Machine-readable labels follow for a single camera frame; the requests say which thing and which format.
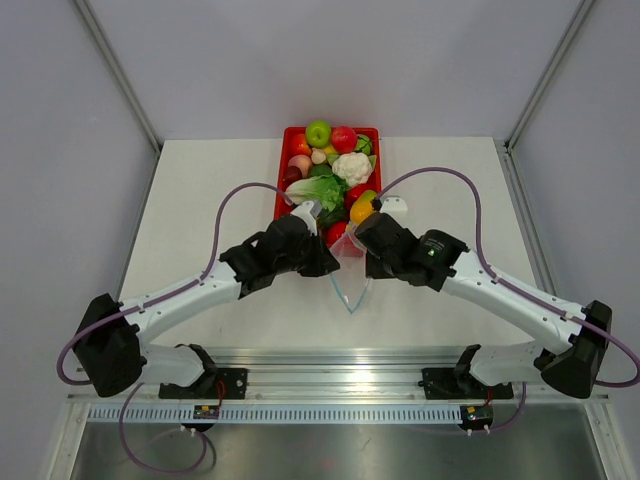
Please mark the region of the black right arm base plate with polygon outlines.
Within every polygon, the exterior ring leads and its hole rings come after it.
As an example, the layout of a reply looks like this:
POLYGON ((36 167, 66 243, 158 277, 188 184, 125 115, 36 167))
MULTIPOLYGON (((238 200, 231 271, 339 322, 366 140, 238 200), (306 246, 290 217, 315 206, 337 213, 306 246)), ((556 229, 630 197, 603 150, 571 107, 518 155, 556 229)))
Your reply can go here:
POLYGON ((511 384, 485 386, 475 379, 459 380, 453 367, 427 367, 421 370, 418 386, 426 400, 511 400, 515 397, 511 384))

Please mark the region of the yellow orange mango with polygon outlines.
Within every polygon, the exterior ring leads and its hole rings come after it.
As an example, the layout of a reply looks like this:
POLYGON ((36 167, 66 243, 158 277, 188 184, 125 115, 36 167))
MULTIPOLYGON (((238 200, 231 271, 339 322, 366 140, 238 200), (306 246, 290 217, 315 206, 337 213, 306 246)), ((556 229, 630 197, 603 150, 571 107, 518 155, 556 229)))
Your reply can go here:
POLYGON ((366 190, 355 200, 349 211, 351 223, 359 225, 374 212, 373 201, 376 195, 375 191, 366 190))

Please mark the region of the red tomato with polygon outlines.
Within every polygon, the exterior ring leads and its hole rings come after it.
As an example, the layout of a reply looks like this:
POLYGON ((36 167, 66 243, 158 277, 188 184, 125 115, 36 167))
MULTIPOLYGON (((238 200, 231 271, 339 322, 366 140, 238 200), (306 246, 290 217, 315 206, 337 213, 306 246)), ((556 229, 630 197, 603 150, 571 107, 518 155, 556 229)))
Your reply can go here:
POLYGON ((331 225, 324 234, 327 246, 333 246, 342 237, 348 226, 349 224, 346 221, 339 221, 331 225))

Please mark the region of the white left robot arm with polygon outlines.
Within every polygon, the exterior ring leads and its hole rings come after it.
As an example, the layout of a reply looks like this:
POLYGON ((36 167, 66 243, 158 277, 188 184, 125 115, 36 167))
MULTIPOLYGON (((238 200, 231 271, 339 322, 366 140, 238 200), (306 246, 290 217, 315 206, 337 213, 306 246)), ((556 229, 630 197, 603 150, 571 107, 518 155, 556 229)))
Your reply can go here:
POLYGON ((286 215, 222 253, 204 278, 178 283, 176 294, 164 291, 156 298, 129 303, 108 294, 94 298, 72 350, 100 397, 115 396, 146 381, 180 387, 203 398, 215 388, 215 363, 198 345, 162 347, 155 344, 157 337, 206 310, 271 286, 281 274, 318 278, 338 268, 320 234, 302 218, 286 215))

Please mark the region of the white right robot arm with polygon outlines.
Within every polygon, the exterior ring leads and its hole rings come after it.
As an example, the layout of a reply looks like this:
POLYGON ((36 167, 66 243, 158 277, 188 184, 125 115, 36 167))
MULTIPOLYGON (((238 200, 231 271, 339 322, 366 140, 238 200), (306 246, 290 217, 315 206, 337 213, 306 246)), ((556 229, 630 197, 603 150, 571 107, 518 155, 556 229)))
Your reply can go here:
POLYGON ((490 272, 463 241, 440 230, 416 237, 387 213, 373 213, 355 237, 367 250, 369 277, 458 297, 530 336, 528 343, 467 347, 453 374, 460 393, 476 396, 501 383, 542 381, 573 398, 591 395, 609 345, 608 305, 593 300, 582 306, 490 272))

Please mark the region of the clear zip top bag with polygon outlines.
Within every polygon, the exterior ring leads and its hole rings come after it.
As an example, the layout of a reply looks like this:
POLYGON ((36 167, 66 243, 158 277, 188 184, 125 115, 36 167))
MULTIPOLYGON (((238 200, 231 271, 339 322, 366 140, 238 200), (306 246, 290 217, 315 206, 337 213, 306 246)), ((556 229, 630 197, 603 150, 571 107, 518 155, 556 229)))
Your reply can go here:
POLYGON ((339 263, 339 269, 330 274, 330 280, 338 298, 353 314, 364 303, 370 290, 366 276, 366 248, 355 236, 356 225, 348 223, 344 233, 330 247, 339 263))

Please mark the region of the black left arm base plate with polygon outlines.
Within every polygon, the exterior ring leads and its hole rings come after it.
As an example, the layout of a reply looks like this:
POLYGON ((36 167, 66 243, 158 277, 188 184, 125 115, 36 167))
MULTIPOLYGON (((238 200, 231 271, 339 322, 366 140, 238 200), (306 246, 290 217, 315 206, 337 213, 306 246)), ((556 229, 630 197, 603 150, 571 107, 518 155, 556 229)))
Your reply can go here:
POLYGON ((187 387, 161 384, 158 396, 168 400, 243 400, 247 379, 245 368, 219 368, 215 373, 204 372, 187 387))

